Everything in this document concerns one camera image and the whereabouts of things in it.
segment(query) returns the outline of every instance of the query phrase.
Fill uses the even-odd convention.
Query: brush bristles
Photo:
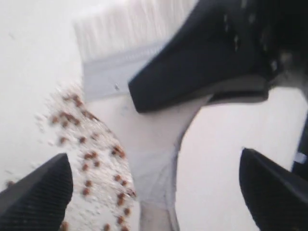
[[[89,62],[170,37],[196,0],[126,0],[75,22],[83,62]]]

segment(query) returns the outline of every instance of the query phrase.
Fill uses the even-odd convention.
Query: white bristles
[[[122,0],[75,21],[83,62],[165,41],[182,25],[196,0]]]

